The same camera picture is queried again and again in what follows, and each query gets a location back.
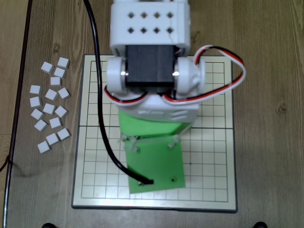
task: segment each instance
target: grid line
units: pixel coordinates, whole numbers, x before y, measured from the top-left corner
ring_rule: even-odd
[[[95,62],[95,61],[91,61],[91,66],[90,66],[90,87],[89,87],[89,98],[88,98],[88,104],[92,104],[92,105],[96,105],[97,103],[96,102],[90,102],[90,95],[91,94],[96,94],[97,92],[94,91],[91,91],[91,88],[93,88],[93,86],[91,86],[91,73],[92,72],[95,72],[92,70],[92,63]],[[101,61],[101,64],[102,64],[102,67],[103,67],[103,64],[106,63],[106,61]],[[215,76],[215,72],[214,72],[214,67],[215,67],[215,64],[214,62],[206,62],[206,63],[211,63],[212,64],[212,71],[208,71],[207,73],[212,73],[212,83],[209,83],[209,84],[212,84],[212,85],[221,85],[221,83],[217,83],[219,80],[221,79],[217,79],[218,81],[215,82],[214,81],[214,76]],[[186,149],[183,149],[183,154],[184,153],[188,153],[188,155],[186,156],[189,156],[189,162],[184,162],[183,161],[183,165],[187,165],[188,168],[186,169],[189,169],[188,170],[188,175],[185,174],[185,181],[186,181],[186,188],[184,189],[177,189],[176,191],[173,191],[174,192],[174,197],[173,198],[176,198],[178,201],[193,201],[193,202],[197,202],[197,201],[202,201],[202,202],[225,202],[227,203],[228,200],[229,200],[229,195],[228,195],[228,166],[227,166],[227,133],[226,133],[226,129],[227,128],[227,124],[226,124],[226,118],[227,118],[227,114],[226,114],[226,101],[227,101],[227,98],[226,98],[226,94],[223,94],[221,95],[222,98],[217,100],[217,103],[215,104],[215,100],[214,98],[212,98],[209,103],[202,103],[200,104],[199,108],[201,110],[201,113],[198,115],[198,118],[199,118],[199,122],[189,131],[188,133],[188,136],[187,136],[187,139],[182,139],[182,141],[187,141],[187,143],[189,145],[187,145],[188,148]],[[112,112],[112,103],[109,102],[109,103],[106,103],[107,105],[109,105],[109,114],[107,114],[108,116],[108,123],[109,124],[105,124],[105,126],[108,128],[108,138],[109,140],[111,140],[111,143],[114,143],[115,144],[115,147],[117,149],[115,149],[114,151],[117,153],[115,154],[116,156],[118,156],[118,158],[120,159],[121,158],[121,153],[123,152],[123,146],[121,144],[121,141],[119,142],[116,142],[116,140],[119,140],[120,138],[117,138],[115,136],[115,132],[116,130],[113,130],[113,129],[116,129],[118,128],[119,129],[119,126],[116,125],[115,122],[117,122],[117,120],[113,120],[112,117],[113,115],[116,115]],[[212,114],[208,114],[208,112],[206,111],[206,109],[210,107],[212,108]],[[105,149],[104,149],[104,146],[101,146],[99,145],[99,142],[102,142],[102,140],[100,140],[99,138],[99,129],[98,129],[98,126],[99,126],[99,123],[97,125],[88,125],[88,119],[89,117],[94,117],[96,114],[89,114],[89,109],[87,110],[87,125],[85,126],[86,127],[86,133],[85,133],[85,156],[86,156],[86,153],[89,151],[95,151],[95,161],[86,161],[86,159],[84,158],[84,161],[83,161],[83,174],[92,174],[94,175],[94,180],[93,180],[93,185],[89,185],[89,184],[84,184],[84,176],[82,176],[82,188],[83,187],[88,187],[86,190],[88,190],[89,188],[93,188],[93,191],[92,191],[92,194],[85,194],[83,196],[83,193],[81,191],[81,198],[82,199],[132,199],[132,200],[140,200],[140,199],[145,199],[145,200],[149,200],[147,199],[148,197],[152,197],[150,200],[164,200],[164,201],[170,201],[170,197],[171,197],[171,192],[172,191],[168,191],[168,190],[163,190],[163,191],[160,191],[160,192],[154,192],[152,193],[150,196],[147,196],[145,195],[144,193],[141,194],[129,194],[129,196],[125,196],[125,195],[122,195],[120,190],[125,190],[127,188],[126,184],[124,184],[123,182],[121,183],[120,181],[122,181],[121,178],[124,178],[124,181],[125,181],[125,178],[126,178],[126,174],[121,174],[120,170],[118,170],[117,173],[114,173],[115,171],[113,171],[113,166],[109,166],[109,164],[112,164],[112,161],[109,159],[109,156],[106,155],[106,161],[98,161],[98,166],[100,166],[102,164],[102,162],[104,162],[105,164],[107,164],[106,166],[106,169],[104,172],[100,172],[97,171],[97,152],[98,153],[104,153]],[[210,123],[210,126],[203,126],[205,123],[206,123],[206,120],[204,117],[207,117],[209,119],[212,120],[212,124]],[[220,118],[222,118],[222,122],[220,123],[216,123],[217,120],[220,120]],[[97,136],[96,137],[93,137],[91,134],[87,134],[87,131],[88,131],[88,127],[97,127]],[[208,130],[213,130],[213,139],[204,139],[203,138],[203,129],[208,129]],[[222,138],[218,138],[216,139],[216,132],[215,130],[224,130],[225,132],[225,138],[222,139]],[[86,148],[86,144],[87,144],[87,140],[94,140],[96,139],[96,143],[95,143],[95,149],[87,149]],[[205,147],[205,143],[207,142],[210,142],[212,143],[213,142],[213,149],[212,151],[204,151],[203,148]],[[217,152],[217,149],[216,149],[216,142],[226,142],[225,143],[225,151],[224,152]],[[204,162],[204,154],[212,154],[213,155],[213,163],[208,163],[208,162]],[[220,154],[225,154],[225,163],[221,163],[223,161],[223,156],[220,155]],[[85,171],[85,162],[87,162],[86,164],[89,164],[89,162],[91,162],[92,164],[94,163],[95,164],[95,172],[87,172],[87,170]],[[213,166],[213,175],[205,175],[204,173],[204,165],[212,165]],[[224,171],[223,171],[223,167],[225,167],[226,169],[226,174],[224,174]],[[96,182],[96,178],[97,178],[97,174],[102,174],[102,175],[105,175],[105,182],[104,182],[104,185],[103,184],[100,184]],[[204,179],[205,177],[210,177],[213,179],[213,188],[210,188],[208,186],[208,184],[205,185],[205,182],[204,182]],[[221,181],[221,180],[225,180],[226,184],[223,185],[223,184],[219,184],[217,186],[217,182]],[[105,187],[105,190],[104,190],[104,197],[100,197],[99,194],[95,194],[95,188],[96,187]],[[110,194],[107,196],[107,187],[111,187],[111,190],[113,190],[113,193]],[[213,191],[213,194],[214,194],[214,199],[213,200],[209,200],[210,198],[205,198],[205,192],[204,190],[212,190]],[[220,190],[219,192],[225,192],[227,194],[227,201],[224,201],[222,199],[225,199],[225,197],[220,197],[218,198],[217,197],[217,192],[216,190]],[[189,194],[188,197],[181,197],[181,193],[186,193],[186,194]]]

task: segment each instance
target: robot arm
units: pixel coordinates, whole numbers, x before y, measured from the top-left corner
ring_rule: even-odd
[[[242,82],[241,59],[224,48],[204,46],[194,61],[187,58],[190,25],[187,0],[114,1],[110,47],[115,57],[108,61],[105,92],[120,110],[141,119],[191,123],[199,102]],[[200,56],[210,48],[235,60],[244,73],[237,85],[202,95],[205,63]],[[176,116],[179,110],[184,114]]]

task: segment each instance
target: black rubber foot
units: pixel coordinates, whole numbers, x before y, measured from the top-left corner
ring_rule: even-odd
[[[264,222],[257,222],[253,228],[267,228],[267,225]]]
[[[42,228],[56,228],[54,224],[52,223],[46,223],[42,226]]]

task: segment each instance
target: green plate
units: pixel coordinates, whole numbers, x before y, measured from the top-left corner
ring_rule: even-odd
[[[173,141],[173,136],[139,140],[135,145],[139,148],[138,152],[127,149],[132,145],[130,141],[124,142],[128,168],[154,180],[152,185],[139,185],[138,181],[129,177],[130,193],[185,187],[181,144],[168,148]]]

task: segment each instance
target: black cable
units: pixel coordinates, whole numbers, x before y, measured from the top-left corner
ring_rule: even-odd
[[[0,167],[0,172],[2,172],[2,170],[5,168],[5,166],[7,165],[7,163],[9,162],[10,156],[6,156],[6,159],[4,161],[4,164]]]
[[[141,176],[131,170],[129,170],[128,168],[124,167],[120,161],[115,157],[112,148],[110,146],[109,140],[108,140],[108,136],[106,135],[105,132],[105,125],[104,125],[104,118],[103,118],[103,105],[102,105],[102,95],[103,95],[103,91],[102,91],[102,75],[101,75],[101,66],[100,66],[100,53],[99,53],[99,42],[98,42],[98,34],[97,34],[97,27],[96,27],[96,22],[95,22],[95,18],[93,15],[93,11],[91,8],[91,5],[89,3],[88,0],[83,0],[85,7],[86,7],[86,11],[89,15],[90,18],[90,23],[92,26],[92,32],[93,32],[93,38],[94,38],[94,48],[95,48],[95,58],[96,58],[96,68],[97,68],[97,84],[98,84],[98,121],[99,121],[99,127],[100,127],[100,131],[101,131],[101,135],[102,138],[104,140],[104,145],[106,150],[108,151],[108,154],[110,156],[110,158],[112,159],[112,161],[114,162],[114,164],[120,169],[122,170],[125,174],[127,174],[128,176],[136,179],[137,181],[139,181],[142,184],[153,184],[153,180],[150,180],[144,176]]]

